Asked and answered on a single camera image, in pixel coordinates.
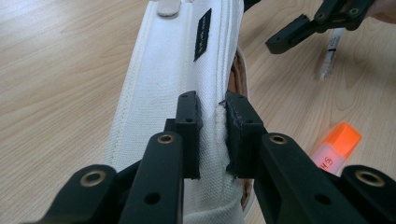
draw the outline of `black plastic bracket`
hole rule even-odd
[[[345,27],[358,29],[374,0],[324,0],[315,18],[310,21],[304,14],[271,36],[265,45],[273,54],[281,54],[303,42],[314,33]]]

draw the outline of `white fabric pad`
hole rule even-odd
[[[149,138],[174,118],[177,97],[197,91],[204,127],[200,180],[185,180],[184,223],[242,223],[239,180],[225,172],[227,90],[243,14],[241,0],[182,2],[172,17],[149,2],[110,132],[105,163],[121,171],[139,161]],[[199,20],[211,8],[206,52],[194,61]]]

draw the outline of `orange marker cap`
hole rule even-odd
[[[361,134],[358,131],[350,124],[341,122],[332,130],[323,143],[332,145],[332,148],[340,156],[347,159],[360,140]]]

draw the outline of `screw hole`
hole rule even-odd
[[[150,193],[145,197],[145,203],[154,205],[161,200],[161,195],[159,193]]]
[[[332,204],[332,200],[330,200],[329,197],[327,197],[324,194],[317,194],[315,195],[315,199],[319,202],[319,203],[323,203],[326,205]]]
[[[280,135],[271,135],[270,136],[270,140],[273,143],[276,143],[276,144],[279,144],[279,145],[283,145],[283,144],[288,143],[288,139],[286,139],[285,137],[280,136]]]
[[[321,20],[321,19],[324,18],[324,16],[325,16],[325,14],[324,14],[323,12],[321,12],[321,13],[319,13],[319,14],[317,15],[317,18]]]

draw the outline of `black mechanical part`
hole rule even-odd
[[[254,189],[268,224],[368,223],[288,136],[262,136]]]
[[[266,223],[396,223],[396,182],[390,177],[361,165],[348,166],[341,177],[326,173],[294,140],[265,131],[244,96],[227,92],[226,105],[227,170],[253,176]],[[175,129],[176,120],[165,129]],[[181,223],[183,163],[189,162],[184,146],[176,132],[157,133],[142,161],[118,174],[105,165],[76,172],[36,224]]]
[[[182,223],[183,141],[179,134],[154,134],[140,162],[120,224]]]
[[[203,127],[201,103],[195,91],[181,94],[177,101],[175,130],[183,138],[184,178],[199,179],[199,138]]]
[[[254,178],[260,139],[267,131],[248,99],[227,91],[227,148],[230,164],[226,171],[239,178]]]
[[[74,173],[55,197],[47,214],[35,224],[113,223],[120,190],[116,171],[91,165]]]
[[[301,15],[277,34],[270,37],[265,45],[273,54],[281,54],[303,42],[314,33],[324,33],[328,29],[345,27],[349,31],[358,29],[374,0],[324,0],[315,18],[310,21]]]
[[[293,139],[260,131],[258,115],[239,113],[251,110],[244,96],[228,92],[226,99],[231,160],[227,171],[240,178],[254,175],[266,223],[396,223],[396,182],[390,177],[365,166],[349,166],[341,177],[324,172]],[[255,118],[257,127],[241,125],[247,118]],[[241,137],[249,133],[261,133],[259,148],[247,147],[257,146]],[[251,151],[254,161],[246,157]],[[244,168],[235,169],[236,164]]]

